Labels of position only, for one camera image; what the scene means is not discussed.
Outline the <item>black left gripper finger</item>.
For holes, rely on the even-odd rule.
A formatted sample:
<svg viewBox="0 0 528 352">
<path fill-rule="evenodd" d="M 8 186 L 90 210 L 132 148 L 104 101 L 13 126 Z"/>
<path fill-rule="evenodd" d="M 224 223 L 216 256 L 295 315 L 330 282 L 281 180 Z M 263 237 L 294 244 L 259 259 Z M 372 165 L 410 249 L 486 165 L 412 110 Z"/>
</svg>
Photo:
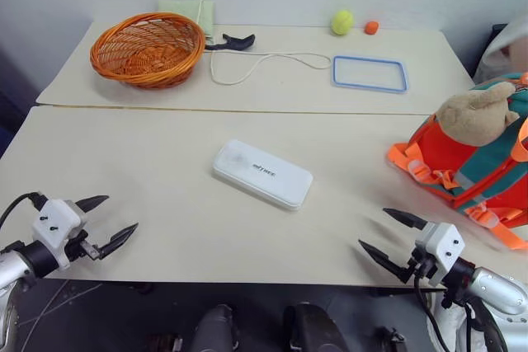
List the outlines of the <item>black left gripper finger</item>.
<svg viewBox="0 0 528 352">
<path fill-rule="evenodd" d="M 77 201 L 75 205 L 81 213 L 86 214 L 104 203 L 107 199 L 109 199 L 108 195 L 95 195 L 89 198 L 81 199 Z"/>
<path fill-rule="evenodd" d="M 104 258 L 109 256 L 111 253 L 113 253 L 114 251 L 119 249 L 121 246 L 123 246 L 127 242 L 127 240 L 131 237 L 131 235 L 134 233 L 134 231 L 137 229 L 138 226 L 139 224 L 135 223 L 126 228 L 123 228 L 122 230 L 114 234 L 106 245 L 99 248 L 98 259 L 103 260 Z"/>
</svg>

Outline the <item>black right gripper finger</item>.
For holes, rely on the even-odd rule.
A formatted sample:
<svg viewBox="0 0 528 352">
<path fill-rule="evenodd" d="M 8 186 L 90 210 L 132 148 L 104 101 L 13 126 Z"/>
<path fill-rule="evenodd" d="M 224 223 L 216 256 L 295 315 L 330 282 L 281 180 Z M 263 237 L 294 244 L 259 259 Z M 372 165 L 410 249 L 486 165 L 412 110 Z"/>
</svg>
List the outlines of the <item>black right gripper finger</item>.
<svg viewBox="0 0 528 352">
<path fill-rule="evenodd" d="M 389 256 L 371 244 L 362 240 L 358 241 L 370 258 L 378 265 L 382 266 L 392 275 L 394 275 L 403 284 L 406 284 L 413 275 L 413 261 L 406 267 L 395 264 L 389 259 Z"/>
<path fill-rule="evenodd" d="M 406 225 L 409 228 L 417 228 L 419 230 L 423 230 L 423 228 L 428 224 L 428 221 L 419 218 L 414 214 L 404 212 L 399 209 L 383 208 L 383 211 L 393 219 Z"/>
</svg>

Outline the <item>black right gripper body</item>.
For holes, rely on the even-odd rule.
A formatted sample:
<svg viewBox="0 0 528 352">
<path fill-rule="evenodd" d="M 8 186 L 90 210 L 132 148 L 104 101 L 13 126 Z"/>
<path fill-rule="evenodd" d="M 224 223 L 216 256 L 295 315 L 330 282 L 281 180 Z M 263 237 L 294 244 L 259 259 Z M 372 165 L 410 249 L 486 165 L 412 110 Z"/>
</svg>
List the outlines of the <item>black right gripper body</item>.
<svg viewBox="0 0 528 352">
<path fill-rule="evenodd" d="M 408 265 L 409 275 L 407 277 L 407 283 L 410 279 L 417 281 L 426 279 L 429 285 L 438 285 L 438 280 L 435 279 L 438 271 L 437 258 L 428 252 L 422 243 L 415 242 L 415 247 L 412 250 Z"/>
</svg>

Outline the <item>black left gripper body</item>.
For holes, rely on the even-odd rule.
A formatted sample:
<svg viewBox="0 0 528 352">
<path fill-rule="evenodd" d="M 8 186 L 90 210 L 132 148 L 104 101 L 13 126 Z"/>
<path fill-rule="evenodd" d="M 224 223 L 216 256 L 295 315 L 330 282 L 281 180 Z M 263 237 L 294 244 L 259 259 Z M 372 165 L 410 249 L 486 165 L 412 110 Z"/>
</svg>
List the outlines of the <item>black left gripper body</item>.
<svg viewBox="0 0 528 352">
<path fill-rule="evenodd" d="M 88 233 L 84 229 L 86 223 L 87 220 L 82 217 L 81 224 L 68 236 L 68 242 L 64 248 L 64 252 L 70 262 L 74 262 L 84 256 L 88 256 L 92 260 L 101 259 L 101 250 L 99 247 L 87 241 Z"/>
</svg>

